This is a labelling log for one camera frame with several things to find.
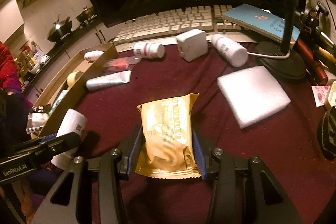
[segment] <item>red clothing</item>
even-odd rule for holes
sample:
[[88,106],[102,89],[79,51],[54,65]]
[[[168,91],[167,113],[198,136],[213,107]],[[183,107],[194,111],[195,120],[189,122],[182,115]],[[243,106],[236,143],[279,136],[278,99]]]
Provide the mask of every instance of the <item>red clothing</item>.
[[21,93],[21,84],[17,77],[17,69],[8,47],[0,42],[0,87]]

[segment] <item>white cable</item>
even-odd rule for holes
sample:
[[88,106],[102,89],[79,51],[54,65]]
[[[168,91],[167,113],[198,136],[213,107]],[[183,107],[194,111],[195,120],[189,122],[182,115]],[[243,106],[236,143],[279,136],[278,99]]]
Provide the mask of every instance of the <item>white cable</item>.
[[263,58],[268,58],[268,59],[287,59],[290,55],[290,51],[288,51],[288,53],[284,56],[276,56],[276,55],[265,55],[265,54],[256,54],[254,52],[247,52],[247,54],[249,55],[254,55],[254,56],[258,56],[258,57],[263,57]]

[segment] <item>black countertop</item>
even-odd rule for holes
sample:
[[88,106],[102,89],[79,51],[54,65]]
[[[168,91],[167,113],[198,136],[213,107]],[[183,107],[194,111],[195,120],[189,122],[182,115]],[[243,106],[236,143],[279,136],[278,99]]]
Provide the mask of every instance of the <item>black countertop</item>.
[[34,76],[34,78],[26,86],[23,94],[28,94],[34,85],[40,80],[43,74],[48,70],[48,68],[59,58],[72,44],[74,44],[78,39],[86,35],[94,27],[101,23],[100,18],[96,17],[90,25],[83,28],[77,28],[71,34],[62,39],[62,42],[58,42],[48,53],[49,59],[47,62],[41,66],[40,71]]

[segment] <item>cardboard box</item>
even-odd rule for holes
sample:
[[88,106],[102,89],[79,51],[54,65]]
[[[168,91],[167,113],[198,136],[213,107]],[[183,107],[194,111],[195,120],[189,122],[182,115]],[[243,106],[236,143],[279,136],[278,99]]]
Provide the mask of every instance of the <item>cardboard box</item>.
[[[91,51],[105,51],[95,62],[88,62],[84,59],[84,54]],[[70,88],[63,100],[55,108],[54,112],[44,125],[38,137],[48,136],[57,133],[62,120],[69,108],[75,108],[79,102],[88,93],[85,87],[87,80],[100,76],[103,72],[103,65],[110,59],[117,58],[118,53],[113,43],[101,44],[95,47],[87,48],[76,54],[52,79],[45,90],[42,92],[34,107],[53,104],[58,92],[62,88],[68,75],[75,71],[83,71],[83,75]]]

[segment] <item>white power adapter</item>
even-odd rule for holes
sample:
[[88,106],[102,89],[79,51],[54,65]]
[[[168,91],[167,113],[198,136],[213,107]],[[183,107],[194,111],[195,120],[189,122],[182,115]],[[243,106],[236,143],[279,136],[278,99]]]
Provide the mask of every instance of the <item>white power adapter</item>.
[[206,32],[193,29],[176,36],[180,56],[188,62],[208,52]]

